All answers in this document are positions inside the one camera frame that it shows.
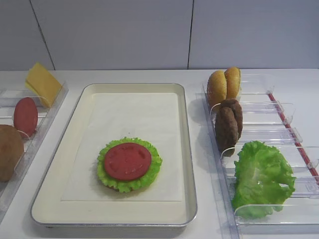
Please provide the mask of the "brown meat patty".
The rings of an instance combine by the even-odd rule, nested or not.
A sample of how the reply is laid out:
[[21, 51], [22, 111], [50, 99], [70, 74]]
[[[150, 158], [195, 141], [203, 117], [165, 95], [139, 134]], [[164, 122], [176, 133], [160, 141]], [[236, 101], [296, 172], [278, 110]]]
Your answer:
[[238, 141], [238, 124], [229, 107], [220, 108], [216, 115], [215, 133], [220, 153], [233, 148]]
[[236, 99], [226, 99], [221, 103], [222, 128], [229, 145], [235, 145], [243, 128], [242, 107]]

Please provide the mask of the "red tomato slice on tray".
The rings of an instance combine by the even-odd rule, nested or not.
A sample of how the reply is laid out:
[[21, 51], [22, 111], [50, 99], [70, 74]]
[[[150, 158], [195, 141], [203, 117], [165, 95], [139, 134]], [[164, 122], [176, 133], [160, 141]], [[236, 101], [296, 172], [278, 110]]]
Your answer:
[[144, 146], [137, 143], [121, 143], [107, 151], [104, 169], [117, 180], [131, 181], [144, 176], [151, 161], [151, 153]]

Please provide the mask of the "green lettuce leaf on tray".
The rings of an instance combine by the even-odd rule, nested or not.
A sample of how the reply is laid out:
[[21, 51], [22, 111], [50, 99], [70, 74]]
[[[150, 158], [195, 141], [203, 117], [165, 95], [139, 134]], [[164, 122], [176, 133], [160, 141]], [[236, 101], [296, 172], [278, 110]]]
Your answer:
[[148, 149], [148, 151], [151, 153], [152, 161], [151, 161], [151, 165], [150, 165], [148, 171], [146, 172], [146, 174], [144, 176], [155, 175], [155, 174], [158, 175], [158, 173], [160, 171], [161, 164], [162, 164], [162, 158], [160, 157], [157, 149], [150, 142], [142, 140], [140, 138], [124, 137], [124, 138], [119, 139], [119, 140], [110, 141], [108, 144], [106, 144], [106, 147], [104, 147], [103, 149], [100, 150], [99, 155], [97, 157], [97, 176], [98, 176], [98, 178], [99, 178], [99, 176], [102, 176], [102, 175], [108, 175], [104, 169], [104, 157], [105, 157], [107, 151], [109, 149], [111, 149], [112, 147], [119, 145], [121, 143], [137, 143], [137, 144], [144, 146], [146, 149]]

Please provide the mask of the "green lettuce leaf in rack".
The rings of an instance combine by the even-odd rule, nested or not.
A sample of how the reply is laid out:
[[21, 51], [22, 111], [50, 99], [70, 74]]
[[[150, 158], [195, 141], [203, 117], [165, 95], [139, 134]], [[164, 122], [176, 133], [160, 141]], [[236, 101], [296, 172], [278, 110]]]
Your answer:
[[235, 161], [235, 194], [232, 206], [244, 219], [259, 219], [283, 209], [295, 191], [291, 166], [274, 146], [251, 141], [242, 147]]

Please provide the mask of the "yellow cheese slice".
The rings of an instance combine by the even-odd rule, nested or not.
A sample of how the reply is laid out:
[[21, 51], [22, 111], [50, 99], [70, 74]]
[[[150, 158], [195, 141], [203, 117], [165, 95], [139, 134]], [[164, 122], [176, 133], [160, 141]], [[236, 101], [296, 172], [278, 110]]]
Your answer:
[[29, 70], [25, 86], [40, 96], [40, 101], [46, 108], [51, 108], [62, 85], [40, 63], [35, 63]]

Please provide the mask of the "red tomato slice in rack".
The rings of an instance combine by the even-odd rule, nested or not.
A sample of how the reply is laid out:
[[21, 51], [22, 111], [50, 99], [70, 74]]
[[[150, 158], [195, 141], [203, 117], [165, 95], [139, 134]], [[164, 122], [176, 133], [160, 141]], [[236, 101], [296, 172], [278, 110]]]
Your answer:
[[38, 122], [38, 111], [32, 98], [21, 99], [15, 106], [13, 124], [22, 138], [31, 137]]

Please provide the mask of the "left golden bun half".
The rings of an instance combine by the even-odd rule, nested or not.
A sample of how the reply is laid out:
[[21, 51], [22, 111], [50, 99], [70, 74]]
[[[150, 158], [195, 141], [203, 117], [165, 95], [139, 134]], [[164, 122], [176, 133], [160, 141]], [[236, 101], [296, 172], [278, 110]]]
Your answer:
[[226, 99], [227, 82], [222, 70], [213, 72], [207, 82], [207, 98], [210, 107]]

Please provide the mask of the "golden bun half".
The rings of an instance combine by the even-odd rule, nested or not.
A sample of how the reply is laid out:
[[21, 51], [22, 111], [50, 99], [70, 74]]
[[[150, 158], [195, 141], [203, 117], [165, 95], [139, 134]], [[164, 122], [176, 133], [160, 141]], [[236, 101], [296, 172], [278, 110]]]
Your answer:
[[236, 98], [238, 92], [240, 90], [241, 84], [241, 72], [240, 69], [237, 67], [228, 68], [224, 72], [226, 83], [227, 83], [227, 93], [226, 98]]
[[213, 72], [207, 82], [207, 98], [210, 107], [226, 99], [227, 82], [222, 70]]

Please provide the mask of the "white parchment paper sheet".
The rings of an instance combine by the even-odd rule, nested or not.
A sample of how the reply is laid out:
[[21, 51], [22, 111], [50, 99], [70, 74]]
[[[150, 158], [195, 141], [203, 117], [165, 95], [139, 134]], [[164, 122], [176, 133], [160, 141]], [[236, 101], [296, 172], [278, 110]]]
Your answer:
[[[178, 98], [174, 93], [94, 94], [90, 119], [79, 145], [63, 201], [181, 201], [182, 150]], [[137, 137], [162, 158], [156, 180], [143, 189], [120, 193], [97, 178], [97, 156], [112, 140]]]

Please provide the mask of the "right golden bun half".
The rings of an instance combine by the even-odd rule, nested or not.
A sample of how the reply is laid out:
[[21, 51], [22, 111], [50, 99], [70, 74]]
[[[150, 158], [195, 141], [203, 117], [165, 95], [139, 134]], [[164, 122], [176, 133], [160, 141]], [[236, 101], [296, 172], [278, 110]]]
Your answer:
[[238, 92], [240, 90], [241, 84], [241, 72], [240, 69], [237, 67], [228, 68], [224, 72], [226, 83], [227, 83], [227, 93], [226, 98], [236, 98]]

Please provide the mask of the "cream metal baking tray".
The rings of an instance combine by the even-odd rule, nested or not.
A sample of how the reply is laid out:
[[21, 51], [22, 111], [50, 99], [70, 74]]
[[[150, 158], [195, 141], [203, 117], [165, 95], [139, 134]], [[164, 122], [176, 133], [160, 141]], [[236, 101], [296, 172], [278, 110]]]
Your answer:
[[[63, 201], [77, 151], [90, 119], [94, 94], [174, 93], [178, 98], [182, 150], [181, 201]], [[197, 214], [197, 198], [185, 102], [177, 83], [96, 83], [86, 86], [45, 172], [30, 210], [44, 226], [185, 227]]]

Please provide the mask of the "brown bun in left rack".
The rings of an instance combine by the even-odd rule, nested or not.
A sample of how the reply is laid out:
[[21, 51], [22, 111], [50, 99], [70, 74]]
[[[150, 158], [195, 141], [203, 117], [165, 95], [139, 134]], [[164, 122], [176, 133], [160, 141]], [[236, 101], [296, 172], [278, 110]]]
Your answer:
[[24, 153], [20, 133], [11, 125], [0, 125], [0, 181], [8, 181]]

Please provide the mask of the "clear left acrylic rack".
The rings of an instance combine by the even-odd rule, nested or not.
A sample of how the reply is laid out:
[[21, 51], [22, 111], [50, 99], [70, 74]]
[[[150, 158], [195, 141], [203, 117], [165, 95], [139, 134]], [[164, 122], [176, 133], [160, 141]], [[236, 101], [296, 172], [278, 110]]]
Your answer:
[[30, 90], [0, 90], [0, 123], [13, 125], [13, 114], [19, 100], [30, 97], [34, 100], [38, 110], [38, 122], [35, 133], [24, 138], [24, 153], [14, 168], [11, 179], [0, 184], [0, 218], [2, 219], [16, 195], [24, 176], [26, 175], [35, 155], [38, 152], [55, 116], [57, 115], [66, 95], [67, 83], [62, 83], [62, 88], [57, 93], [53, 106], [46, 108], [41, 104], [40, 97]]

